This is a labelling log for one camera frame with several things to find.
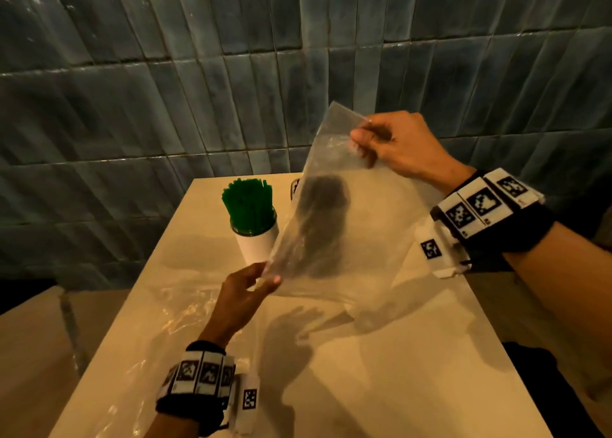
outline person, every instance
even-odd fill
[[[368,167],[380,160],[397,174],[421,179],[448,195],[475,173],[442,147],[418,113],[379,113],[351,132]],[[508,264],[540,301],[566,324],[591,338],[612,365],[612,254],[555,222],[527,252],[506,252]],[[255,291],[247,289],[261,276],[265,263],[229,275],[200,340],[225,349],[232,335],[253,317],[264,298],[281,284],[277,276]],[[212,432],[222,413],[210,403]],[[159,413],[145,438],[195,438],[199,424]]]

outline wall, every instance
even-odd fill
[[[2,0],[0,276],[129,287],[194,177],[301,171],[332,100],[421,111],[596,221],[609,26],[609,0]]]

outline plastic bag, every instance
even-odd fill
[[[100,404],[100,419],[93,424],[88,438],[144,436],[155,417],[157,393],[168,370],[180,360],[187,345],[197,339],[217,301],[218,289],[202,288],[140,290],[140,298],[150,299],[138,317],[141,325],[136,331],[142,337],[136,337],[128,352],[121,353],[129,365],[120,382],[122,391],[112,404]],[[236,372],[256,369],[261,313],[262,308],[227,346],[227,353],[235,358]]]
[[[349,147],[363,117],[332,103],[292,201],[292,217],[264,276],[277,295],[363,304],[383,296],[415,243],[414,228],[441,199],[383,163],[367,169]]]

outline green straw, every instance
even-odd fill
[[[223,190],[223,203],[234,232],[255,236],[267,232],[276,221],[272,187],[261,179],[237,179]]]

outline table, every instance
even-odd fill
[[[259,176],[281,227],[297,176]],[[125,372],[159,327],[156,287],[220,281],[244,265],[220,199],[231,180],[193,181],[50,438],[93,437],[109,417],[128,420],[110,407],[130,394]],[[392,306],[360,324],[338,303],[264,302],[253,436],[550,437],[466,280],[397,281]]]

